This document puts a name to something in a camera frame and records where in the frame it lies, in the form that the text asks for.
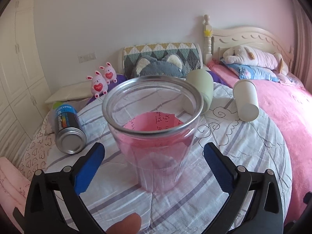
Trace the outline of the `person's thumb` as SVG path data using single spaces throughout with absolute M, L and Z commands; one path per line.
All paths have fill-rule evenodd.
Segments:
M 142 219 L 137 213 L 128 215 L 123 220 L 113 224 L 107 230 L 107 234 L 137 234 L 140 231 Z

